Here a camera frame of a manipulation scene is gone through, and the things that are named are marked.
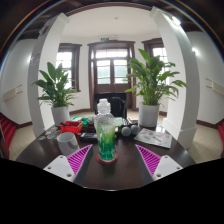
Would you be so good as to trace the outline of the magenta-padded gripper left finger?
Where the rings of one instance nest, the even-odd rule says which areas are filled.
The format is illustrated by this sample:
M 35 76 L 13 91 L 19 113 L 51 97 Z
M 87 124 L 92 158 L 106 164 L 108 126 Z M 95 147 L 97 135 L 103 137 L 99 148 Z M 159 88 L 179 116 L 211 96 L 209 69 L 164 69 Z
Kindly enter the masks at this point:
M 93 145 L 90 144 L 68 156 L 59 155 L 44 170 L 67 181 L 76 183 L 85 160 L 88 155 L 92 155 L 92 147 Z

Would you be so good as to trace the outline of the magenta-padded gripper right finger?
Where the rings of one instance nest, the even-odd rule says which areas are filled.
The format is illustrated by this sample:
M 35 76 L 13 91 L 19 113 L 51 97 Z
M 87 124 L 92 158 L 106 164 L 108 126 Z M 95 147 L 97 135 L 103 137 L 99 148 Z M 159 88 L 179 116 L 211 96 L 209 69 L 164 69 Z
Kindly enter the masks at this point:
M 140 153 L 146 170 L 154 181 L 160 180 L 182 169 L 182 166 L 168 155 L 159 156 L 140 145 L 136 145 L 136 148 Z

